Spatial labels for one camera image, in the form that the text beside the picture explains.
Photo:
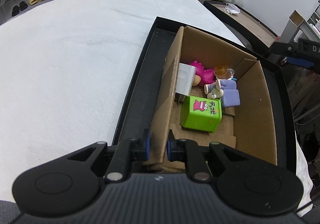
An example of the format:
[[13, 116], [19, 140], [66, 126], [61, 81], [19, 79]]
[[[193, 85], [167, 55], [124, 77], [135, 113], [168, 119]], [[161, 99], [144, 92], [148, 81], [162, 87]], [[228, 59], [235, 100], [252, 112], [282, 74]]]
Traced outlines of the purple figurine toy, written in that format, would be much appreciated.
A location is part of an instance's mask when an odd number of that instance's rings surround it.
[[240, 94], [234, 80], [217, 79], [204, 85], [204, 93], [208, 99], [219, 99], [223, 108], [240, 106]]

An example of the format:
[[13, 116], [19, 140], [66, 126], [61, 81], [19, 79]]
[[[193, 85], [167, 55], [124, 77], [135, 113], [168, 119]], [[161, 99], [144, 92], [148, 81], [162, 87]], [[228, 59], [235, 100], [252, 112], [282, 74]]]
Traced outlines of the green tin box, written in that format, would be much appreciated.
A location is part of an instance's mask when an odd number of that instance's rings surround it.
[[180, 125], [184, 128], [204, 132], [216, 132], [222, 120], [222, 106], [219, 99], [187, 96], [180, 113]]

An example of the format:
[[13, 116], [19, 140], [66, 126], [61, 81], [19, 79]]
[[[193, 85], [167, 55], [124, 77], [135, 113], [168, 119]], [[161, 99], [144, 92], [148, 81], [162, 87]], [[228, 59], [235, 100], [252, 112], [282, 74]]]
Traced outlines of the pink dinosaur figurine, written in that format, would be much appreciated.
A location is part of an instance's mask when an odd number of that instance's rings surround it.
[[195, 67], [195, 76], [193, 79], [193, 86], [203, 87], [214, 83], [214, 70], [213, 68], [205, 69], [202, 63], [193, 61], [189, 63], [190, 66]]

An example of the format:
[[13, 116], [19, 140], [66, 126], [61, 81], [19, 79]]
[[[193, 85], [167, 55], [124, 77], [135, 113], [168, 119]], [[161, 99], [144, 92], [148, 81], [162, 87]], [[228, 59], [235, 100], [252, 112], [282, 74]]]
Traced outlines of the black slipper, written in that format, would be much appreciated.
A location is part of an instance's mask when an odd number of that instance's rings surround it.
[[25, 9], [28, 8], [28, 4], [25, 1], [21, 1], [19, 3], [20, 11], [24, 11]]
[[18, 15], [20, 12], [20, 7], [15, 5], [13, 8], [12, 8], [12, 13], [11, 13], [11, 16], [14, 17], [16, 15]]

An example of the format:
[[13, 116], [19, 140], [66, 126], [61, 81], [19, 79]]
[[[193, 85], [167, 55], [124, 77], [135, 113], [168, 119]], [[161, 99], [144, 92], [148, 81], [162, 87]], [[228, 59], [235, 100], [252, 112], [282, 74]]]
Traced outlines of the black shallow tray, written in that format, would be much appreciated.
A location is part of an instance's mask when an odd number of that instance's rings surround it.
[[[180, 63], [199, 61], [205, 68], [235, 70], [240, 105], [224, 108], [215, 132], [180, 124], [176, 81]], [[283, 74], [260, 54], [221, 36], [164, 18], [156, 18], [127, 92], [114, 141], [151, 132], [150, 169], [180, 171], [165, 147], [169, 132], [206, 146], [218, 141], [269, 163], [295, 171], [296, 138]]]

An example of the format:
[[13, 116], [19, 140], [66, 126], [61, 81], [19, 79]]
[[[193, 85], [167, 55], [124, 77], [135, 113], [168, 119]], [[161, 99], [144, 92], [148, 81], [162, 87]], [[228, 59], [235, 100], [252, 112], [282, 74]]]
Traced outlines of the orange glasses toy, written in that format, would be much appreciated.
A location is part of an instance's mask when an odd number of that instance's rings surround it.
[[222, 65], [222, 66], [216, 66], [214, 67], [214, 75], [217, 78], [225, 78], [228, 74], [228, 66]]

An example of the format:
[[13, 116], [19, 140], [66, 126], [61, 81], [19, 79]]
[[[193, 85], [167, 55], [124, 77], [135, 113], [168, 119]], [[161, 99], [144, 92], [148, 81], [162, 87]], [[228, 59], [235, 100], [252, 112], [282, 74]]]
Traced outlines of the brown cardboard box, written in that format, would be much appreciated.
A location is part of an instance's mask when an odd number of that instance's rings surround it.
[[[235, 71], [240, 105], [225, 108], [194, 87], [184, 102], [175, 100], [178, 67], [197, 61], [206, 69], [228, 66]], [[201, 146], [219, 141], [272, 164], [277, 142], [271, 99], [260, 62], [240, 48], [189, 26], [180, 27], [165, 58], [161, 86], [151, 123], [151, 169], [179, 172], [184, 165], [167, 159], [170, 132]]]

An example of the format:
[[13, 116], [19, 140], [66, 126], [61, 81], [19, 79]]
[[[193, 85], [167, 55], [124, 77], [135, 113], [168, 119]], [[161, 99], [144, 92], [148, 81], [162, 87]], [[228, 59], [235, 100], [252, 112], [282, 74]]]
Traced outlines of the grey white desk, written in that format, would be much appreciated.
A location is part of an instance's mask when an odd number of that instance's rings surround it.
[[289, 20], [278, 42], [292, 43], [297, 35], [310, 41], [319, 42], [319, 32], [315, 32], [312, 26], [294, 10], [289, 16]]

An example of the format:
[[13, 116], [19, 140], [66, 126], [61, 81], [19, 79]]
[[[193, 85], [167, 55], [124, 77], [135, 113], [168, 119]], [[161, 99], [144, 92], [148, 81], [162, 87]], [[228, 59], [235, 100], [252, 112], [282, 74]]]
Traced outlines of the white charger adapter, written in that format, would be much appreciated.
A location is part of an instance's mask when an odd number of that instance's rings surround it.
[[177, 94], [184, 96], [188, 96], [190, 94], [191, 88], [193, 86], [195, 72], [196, 67], [184, 63], [179, 63], [176, 84]]

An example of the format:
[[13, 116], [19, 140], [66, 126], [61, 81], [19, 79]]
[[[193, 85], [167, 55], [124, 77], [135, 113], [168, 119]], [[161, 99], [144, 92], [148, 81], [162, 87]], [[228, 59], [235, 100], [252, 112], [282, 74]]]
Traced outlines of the brown side tray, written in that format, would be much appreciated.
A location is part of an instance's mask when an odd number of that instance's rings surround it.
[[223, 2], [206, 0], [203, 5], [251, 50], [267, 51], [278, 37], [268, 26], [241, 7], [239, 14], [231, 15]]

